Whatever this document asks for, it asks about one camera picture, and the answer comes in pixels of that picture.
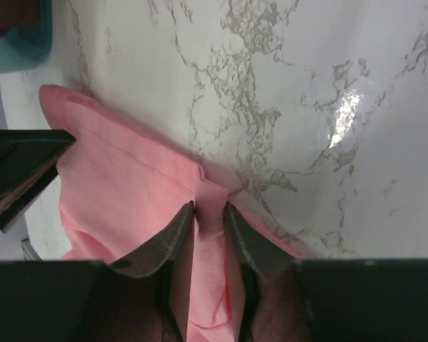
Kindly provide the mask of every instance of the cloth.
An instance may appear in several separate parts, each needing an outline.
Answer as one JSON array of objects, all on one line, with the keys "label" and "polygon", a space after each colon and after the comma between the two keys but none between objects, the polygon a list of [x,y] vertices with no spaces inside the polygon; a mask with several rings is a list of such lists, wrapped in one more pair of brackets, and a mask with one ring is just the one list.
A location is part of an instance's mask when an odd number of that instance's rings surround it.
[{"label": "cloth", "polygon": [[[50,126],[77,139],[57,165],[61,221],[73,247],[64,258],[111,263],[157,234],[194,200],[188,341],[232,341],[223,238],[229,189],[210,182],[199,164],[139,126],[124,124],[88,96],[45,85],[40,102]],[[262,222],[240,211],[261,234],[298,257]]]}]

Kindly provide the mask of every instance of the white marble countertop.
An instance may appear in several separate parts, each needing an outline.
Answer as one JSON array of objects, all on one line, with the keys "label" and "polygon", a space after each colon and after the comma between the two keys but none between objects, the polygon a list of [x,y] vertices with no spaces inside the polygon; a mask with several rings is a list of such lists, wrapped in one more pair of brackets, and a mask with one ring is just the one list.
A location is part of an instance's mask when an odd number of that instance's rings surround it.
[{"label": "white marble countertop", "polygon": [[[428,257],[428,0],[58,0],[47,63],[0,76],[10,128],[65,85],[161,131],[321,257]],[[27,212],[70,249],[55,181]]]}]

